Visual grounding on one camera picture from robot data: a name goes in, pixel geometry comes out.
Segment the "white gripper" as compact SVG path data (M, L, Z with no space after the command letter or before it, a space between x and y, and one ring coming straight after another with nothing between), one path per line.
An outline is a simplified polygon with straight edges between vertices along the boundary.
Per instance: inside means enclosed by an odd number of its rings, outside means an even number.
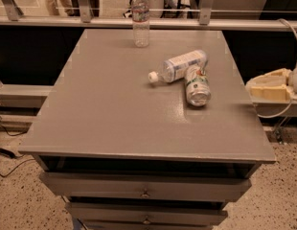
M291 72L289 69L278 69L259 75L246 83L253 97L270 101L285 102L293 96L287 88L287 82L297 94L297 67Z

